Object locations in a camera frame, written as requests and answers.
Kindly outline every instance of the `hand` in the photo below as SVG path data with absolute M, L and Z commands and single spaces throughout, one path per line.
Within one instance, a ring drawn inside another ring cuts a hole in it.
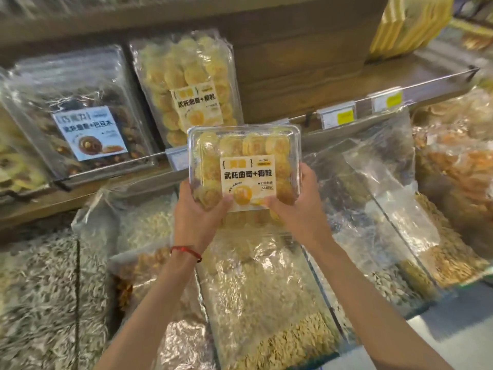
M 189 246 L 202 254 L 212 242 L 222 219 L 231 208 L 233 198 L 224 196 L 210 211 L 202 209 L 192 197 L 190 182 L 182 181 L 175 208 L 175 244 Z
M 313 255 L 335 242 L 318 194 L 317 176 L 305 163 L 300 163 L 300 169 L 301 194 L 294 206 L 283 204 L 275 196 L 267 197 L 265 203 L 280 217 L 294 239 Z

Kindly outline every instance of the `price tag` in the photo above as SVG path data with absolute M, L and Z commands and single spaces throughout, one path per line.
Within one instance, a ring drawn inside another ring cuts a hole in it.
M 371 104 L 374 113 L 399 106 L 404 102 L 402 88 L 395 87 L 386 91 L 376 92 L 368 95 L 371 98 Z
M 351 123 L 356 119 L 356 103 L 348 101 L 318 111 L 322 117 L 322 128 L 324 130 Z
M 166 149 L 166 155 L 174 171 L 188 169 L 188 148 L 186 145 Z
M 269 122 L 270 125 L 288 125 L 290 124 L 289 118 L 282 118 L 278 121 Z

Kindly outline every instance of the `yellow price label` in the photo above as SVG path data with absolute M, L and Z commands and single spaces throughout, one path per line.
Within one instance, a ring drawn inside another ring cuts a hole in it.
M 387 97 L 387 107 L 393 107 L 402 103 L 402 92 L 399 91 L 389 97 Z
M 354 121 L 354 112 L 353 109 L 349 109 L 347 111 L 343 111 L 337 114 L 337 124 L 343 125 L 346 123 L 350 123 Z

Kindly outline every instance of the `red string bracelet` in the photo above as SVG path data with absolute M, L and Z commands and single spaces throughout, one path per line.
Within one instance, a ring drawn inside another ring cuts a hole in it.
M 193 255 L 197 259 L 197 263 L 202 261 L 202 256 L 200 253 L 197 253 L 193 249 L 190 249 L 189 247 L 171 247 L 169 250 L 169 254 L 173 253 L 174 250 L 181 251 L 181 252 L 188 252 L 189 254 Z

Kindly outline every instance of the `blue label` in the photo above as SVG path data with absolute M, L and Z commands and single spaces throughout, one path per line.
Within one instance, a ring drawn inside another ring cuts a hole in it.
M 60 111 L 53 118 L 78 161 L 127 152 L 107 106 Z

